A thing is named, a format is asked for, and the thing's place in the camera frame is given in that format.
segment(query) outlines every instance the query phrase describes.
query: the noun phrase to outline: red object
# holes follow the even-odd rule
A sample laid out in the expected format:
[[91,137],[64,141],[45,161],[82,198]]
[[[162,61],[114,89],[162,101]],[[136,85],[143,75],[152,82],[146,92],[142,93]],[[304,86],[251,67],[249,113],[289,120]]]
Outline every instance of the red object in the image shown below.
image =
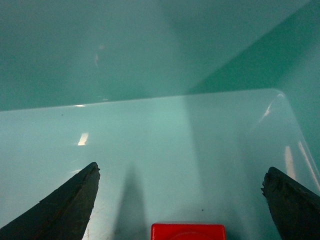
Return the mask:
[[154,223],[151,240],[226,240],[225,226],[199,223]]

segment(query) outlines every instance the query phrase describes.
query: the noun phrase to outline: teal wall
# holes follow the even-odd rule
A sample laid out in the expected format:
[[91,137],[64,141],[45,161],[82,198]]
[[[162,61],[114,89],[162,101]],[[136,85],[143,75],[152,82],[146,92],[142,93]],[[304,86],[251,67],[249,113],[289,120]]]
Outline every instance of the teal wall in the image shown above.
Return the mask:
[[317,0],[0,4],[1,111],[276,88],[320,159]]

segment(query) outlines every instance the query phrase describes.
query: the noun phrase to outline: plastic bin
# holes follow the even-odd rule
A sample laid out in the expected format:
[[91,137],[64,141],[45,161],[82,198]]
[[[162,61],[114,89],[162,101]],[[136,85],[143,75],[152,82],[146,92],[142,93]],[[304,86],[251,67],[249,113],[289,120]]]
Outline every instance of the plastic bin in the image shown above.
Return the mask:
[[268,168],[320,193],[318,1],[0,5],[0,226],[90,162],[84,240],[275,240]]

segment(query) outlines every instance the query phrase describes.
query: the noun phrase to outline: red plastic block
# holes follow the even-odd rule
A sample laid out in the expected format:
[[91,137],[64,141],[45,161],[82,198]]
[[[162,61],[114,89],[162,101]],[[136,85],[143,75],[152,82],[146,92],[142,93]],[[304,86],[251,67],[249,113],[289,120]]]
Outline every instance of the red plastic block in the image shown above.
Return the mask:
[[154,223],[151,240],[226,240],[225,226],[220,224]]

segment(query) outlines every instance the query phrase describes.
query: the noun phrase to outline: bin floor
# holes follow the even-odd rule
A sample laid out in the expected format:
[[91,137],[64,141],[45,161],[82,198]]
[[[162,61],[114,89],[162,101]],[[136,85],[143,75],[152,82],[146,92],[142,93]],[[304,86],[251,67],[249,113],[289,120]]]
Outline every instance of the bin floor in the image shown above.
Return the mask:
[[147,240],[155,222],[217,223],[228,240],[276,240],[260,190],[269,167],[320,192],[275,89],[3,111],[0,146],[0,226],[98,163],[84,240]]

